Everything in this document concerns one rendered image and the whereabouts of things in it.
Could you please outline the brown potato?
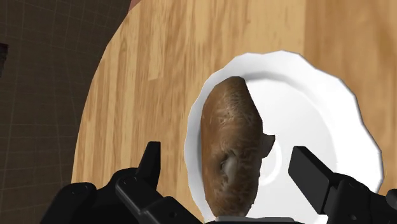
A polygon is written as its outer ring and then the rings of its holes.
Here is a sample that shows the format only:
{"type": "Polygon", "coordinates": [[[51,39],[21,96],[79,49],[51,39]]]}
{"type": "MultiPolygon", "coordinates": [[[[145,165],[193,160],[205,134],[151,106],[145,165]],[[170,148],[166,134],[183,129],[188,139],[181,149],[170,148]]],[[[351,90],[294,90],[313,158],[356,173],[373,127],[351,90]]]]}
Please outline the brown potato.
{"type": "Polygon", "coordinates": [[[229,77],[211,90],[202,109],[200,137],[205,199],[213,215],[245,217],[275,136],[263,133],[244,78],[229,77]]]}

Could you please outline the white scalloped plate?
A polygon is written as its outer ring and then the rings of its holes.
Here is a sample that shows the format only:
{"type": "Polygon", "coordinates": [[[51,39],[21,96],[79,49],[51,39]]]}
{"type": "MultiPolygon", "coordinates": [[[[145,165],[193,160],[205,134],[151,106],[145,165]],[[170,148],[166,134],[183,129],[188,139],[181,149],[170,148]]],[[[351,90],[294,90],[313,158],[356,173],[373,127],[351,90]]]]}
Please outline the white scalloped plate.
{"type": "Polygon", "coordinates": [[[231,76],[245,79],[275,143],[260,169],[260,186],[249,217],[290,217],[304,224],[326,224],[288,175],[294,146],[305,146],[334,172],[346,174],[378,192],[383,179],[379,147],[367,131],[356,96],[342,80],[287,51],[245,53],[205,81],[191,107],[184,146],[188,184],[204,221],[214,215],[202,182],[200,119],[209,93],[231,76]]]}

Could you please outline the round wooden table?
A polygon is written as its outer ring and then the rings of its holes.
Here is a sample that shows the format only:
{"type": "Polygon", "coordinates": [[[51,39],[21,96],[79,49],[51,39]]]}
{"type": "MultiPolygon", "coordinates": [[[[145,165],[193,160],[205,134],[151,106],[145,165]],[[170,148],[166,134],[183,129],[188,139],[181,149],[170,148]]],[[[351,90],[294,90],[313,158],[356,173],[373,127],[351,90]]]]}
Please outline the round wooden table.
{"type": "Polygon", "coordinates": [[[382,151],[380,192],[397,188],[397,0],[137,0],[95,71],[72,181],[102,187],[160,141],[159,192],[200,217],[183,155],[190,108],[235,56],[280,49],[356,94],[382,151]]]}

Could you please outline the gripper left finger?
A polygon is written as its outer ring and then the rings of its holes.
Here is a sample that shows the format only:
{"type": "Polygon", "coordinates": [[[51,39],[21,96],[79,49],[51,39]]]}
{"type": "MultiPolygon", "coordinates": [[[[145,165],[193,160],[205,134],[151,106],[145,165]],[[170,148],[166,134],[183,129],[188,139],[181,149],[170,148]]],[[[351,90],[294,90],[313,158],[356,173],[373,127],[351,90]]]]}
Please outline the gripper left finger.
{"type": "Polygon", "coordinates": [[[115,172],[106,186],[63,187],[39,224],[202,224],[175,198],[157,192],[160,143],[150,141],[137,168],[115,172]]]}

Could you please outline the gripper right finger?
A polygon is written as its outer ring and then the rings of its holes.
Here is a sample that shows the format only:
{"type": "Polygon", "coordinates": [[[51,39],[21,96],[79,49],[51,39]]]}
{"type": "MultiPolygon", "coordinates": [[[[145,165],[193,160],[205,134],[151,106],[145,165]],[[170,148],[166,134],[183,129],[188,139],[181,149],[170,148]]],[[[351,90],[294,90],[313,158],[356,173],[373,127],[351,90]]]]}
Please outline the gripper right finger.
{"type": "Polygon", "coordinates": [[[295,146],[288,174],[326,224],[397,224],[397,189],[372,192],[354,178],[331,171],[310,150],[295,146]]]}

